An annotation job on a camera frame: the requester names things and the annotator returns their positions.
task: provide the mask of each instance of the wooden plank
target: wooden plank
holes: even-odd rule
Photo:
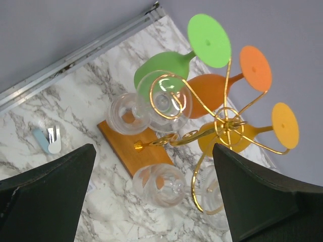
[[[106,121],[102,121],[97,127],[131,177],[134,176],[137,170],[148,165],[160,163],[173,165],[166,150],[162,146],[150,146],[143,149],[140,153],[135,150],[133,145],[137,141],[141,140],[143,143],[148,143],[157,139],[153,130],[148,128],[139,135],[121,135],[110,129]]]

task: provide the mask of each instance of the black object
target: black object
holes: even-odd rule
[[[95,155],[87,144],[0,181],[0,241],[73,242]]]
[[[213,149],[233,242],[323,241],[323,187]]]

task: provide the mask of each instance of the marble surface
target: marble surface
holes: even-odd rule
[[[127,172],[96,127],[106,118],[107,107],[114,98],[135,91],[136,69],[151,56],[166,50],[183,54],[189,51],[189,44],[169,17],[0,117],[0,180],[55,160],[86,143],[94,144],[97,155],[91,181],[95,189],[85,198],[76,242],[231,241],[230,232],[207,225],[189,196],[171,209],[142,203],[132,190]],[[189,78],[209,72],[196,59],[190,68]],[[211,117],[191,120],[181,133],[198,129],[207,120]],[[57,155],[47,155],[31,130],[39,127],[45,131],[53,125],[61,128],[62,150]],[[197,142],[179,148],[166,146],[166,149],[175,166],[190,181],[201,154]],[[269,166],[256,146],[249,146],[242,155]]]

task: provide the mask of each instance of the gray wall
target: gray wall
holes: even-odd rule
[[[323,186],[323,1],[322,0],[161,0],[160,4],[186,35],[189,19],[198,13],[216,18],[232,43],[232,75],[240,72],[239,52],[257,46],[270,62],[273,85],[268,95],[244,117],[255,126],[271,123],[276,102],[287,103],[300,126],[298,147],[285,156],[269,153],[286,175]],[[225,70],[214,70],[225,74]],[[259,93],[245,81],[233,85],[230,98],[237,108]],[[281,148],[273,132],[259,136],[269,146]]]
[[[154,0],[1,0],[0,93],[152,7]]]

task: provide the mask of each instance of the gold wire stand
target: gold wire stand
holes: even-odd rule
[[[176,116],[167,116],[164,115],[163,113],[161,113],[157,108],[156,105],[153,101],[152,98],[152,93],[153,93],[153,88],[154,86],[158,83],[159,80],[165,78],[165,77],[175,77],[180,79],[185,85],[186,87],[190,90],[190,92],[195,96],[195,98],[198,100],[198,102],[203,106],[203,108],[210,114],[212,115],[212,117],[214,117],[214,127],[208,129],[208,130],[204,130],[204,131],[197,131],[197,130],[193,130],[190,131],[188,133],[186,133],[182,139],[178,140],[179,136],[177,134],[168,134],[165,135],[157,140],[154,140],[150,143],[145,143],[143,144],[141,141],[138,141],[134,144],[134,148],[140,152],[141,150],[143,150],[145,147],[148,146],[162,146],[165,145],[167,143],[170,143],[170,145],[172,146],[181,146],[181,145],[186,145],[188,143],[191,143],[201,137],[204,137],[206,135],[212,134],[212,133],[216,133],[216,136],[213,138],[213,140],[209,143],[208,148],[206,150],[208,150],[211,145],[215,142],[216,138],[219,138],[221,140],[221,142],[225,145],[227,145],[231,150],[232,147],[237,145],[242,139],[246,139],[249,142],[265,149],[265,150],[269,150],[275,154],[279,154],[279,155],[285,155],[287,154],[290,149],[286,149],[285,151],[277,151],[274,150],[266,145],[260,144],[250,138],[248,138],[247,136],[244,135],[244,125],[247,124],[246,121],[243,121],[243,119],[241,118],[241,114],[247,110],[249,107],[251,107],[253,104],[255,104],[257,101],[259,101],[260,99],[262,99],[266,94],[267,91],[263,92],[261,95],[259,95],[256,99],[254,99],[252,102],[250,102],[248,105],[246,105],[243,109],[241,109],[239,112],[237,112],[235,109],[228,107],[227,106],[227,89],[228,89],[228,81],[229,81],[229,75],[230,75],[230,70],[231,70],[231,61],[232,58],[229,59],[228,62],[228,68],[227,68],[227,75],[226,75],[226,83],[225,83],[225,87],[224,87],[224,102],[223,102],[223,108],[220,108],[217,113],[214,113],[213,111],[211,111],[203,102],[202,100],[198,97],[198,95],[194,92],[194,90],[190,87],[190,85],[187,83],[187,81],[185,79],[183,79],[182,77],[175,75],[175,74],[164,74],[160,77],[158,77],[157,79],[155,79],[155,81],[152,83],[150,91],[149,91],[149,99],[150,99],[150,104],[152,106],[152,108],[154,109],[155,112],[157,112],[160,116],[166,118],[166,119],[175,119],[177,117],[179,117],[182,114],[182,104],[181,102],[178,100],[178,98],[176,97],[176,95],[174,93],[171,93],[172,97],[174,98],[174,100],[178,103],[180,110],[179,113]],[[228,110],[232,111],[235,116],[234,118],[229,118],[228,116]],[[224,112],[224,118],[220,118],[220,112]],[[232,144],[231,142],[231,132],[235,132],[240,136],[240,139],[237,143]],[[225,142],[224,139],[221,137],[221,135],[226,135],[228,138],[228,142]],[[200,157],[196,168],[194,170],[193,173],[193,177],[191,180],[191,195],[192,195],[192,199],[193,202],[196,206],[196,208],[200,211],[203,212],[203,208],[201,207],[201,205],[199,204],[197,197],[196,197],[196,192],[195,192],[195,182],[196,182],[196,177],[197,174],[200,170],[201,164],[204,160],[206,156],[206,152],[203,152],[202,156]],[[220,212],[223,209],[223,206],[220,206],[219,208],[217,208],[216,210],[213,211],[206,211],[206,213],[208,215],[214,215],[218,212]]]

